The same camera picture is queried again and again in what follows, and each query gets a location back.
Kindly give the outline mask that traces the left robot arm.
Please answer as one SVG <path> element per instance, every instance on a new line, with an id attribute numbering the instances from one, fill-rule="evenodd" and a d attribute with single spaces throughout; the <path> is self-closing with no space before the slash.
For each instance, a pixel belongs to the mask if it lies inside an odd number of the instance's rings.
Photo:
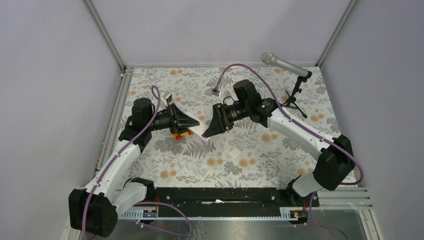
<path id="1" fill-rule="evenodd" d="M 148 98 L 136 99 L 105 166 L 85 187 L 69 194 L 71 228 L 105 238 L 114 230 L 118 218 L 135 204 L 152 204 L 155 192 L 150 180 L 135 180 L 116 192 L 124 173 L 142 154 L 153 131 L 169 129 L 172 134 L 180 134 L 201 124 L 174 103 L 159 110 Z"/>

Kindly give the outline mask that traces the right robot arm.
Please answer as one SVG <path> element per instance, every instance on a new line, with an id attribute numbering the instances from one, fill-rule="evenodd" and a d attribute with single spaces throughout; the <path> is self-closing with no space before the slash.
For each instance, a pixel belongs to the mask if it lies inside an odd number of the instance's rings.
<path id="1" fill-rule="evenodd" d="M 231 130 L 236 121 L 250 118 L 294 141 L 316 160 L 316 166 L 311 173 L 302 174 L 288 184 L 286 198 L 291 205 L 301 205 L 315 191 L 335 190 L 356 167 L 347 156 L 352 153 L 352 146 L 344 135 L 332 137 L 318 133 L 292 114 L 282 113 L 277 102 L 273 98 L 262 98 L 248 79 L 235 83 L 233 89 L 237 100 L 231 105 L 212 106 L 212 120 L 202 136 L 223 134 Z"/>

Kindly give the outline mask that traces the white battery cover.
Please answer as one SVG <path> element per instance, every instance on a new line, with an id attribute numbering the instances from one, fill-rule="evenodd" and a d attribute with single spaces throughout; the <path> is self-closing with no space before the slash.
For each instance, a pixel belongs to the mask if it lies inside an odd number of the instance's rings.
<path id="1" fill-rule="evenodd" d="M 237 156 L 239 156 L 241 154 L 241 151 L 238 148 L 234 148 L 233 150 L 231 150 L 228 155 L 235 159 Z"/>

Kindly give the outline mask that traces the white remote control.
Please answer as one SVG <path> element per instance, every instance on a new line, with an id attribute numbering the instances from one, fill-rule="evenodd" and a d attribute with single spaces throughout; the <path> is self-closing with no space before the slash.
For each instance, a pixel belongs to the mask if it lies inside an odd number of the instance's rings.
<path id="1" fill-rule="evenodd" d="M 205 129 L 203 127 L 195 126 L 195 127 L 190 127 L 189 129 L 190 129 L 191 132 L 193 132 L 194 135 L 200 137 L 200 139 L 202 141 L 208 141 L 209 140 L 208 137 L 203 136 L 203 134 L 205 132 Z"/>

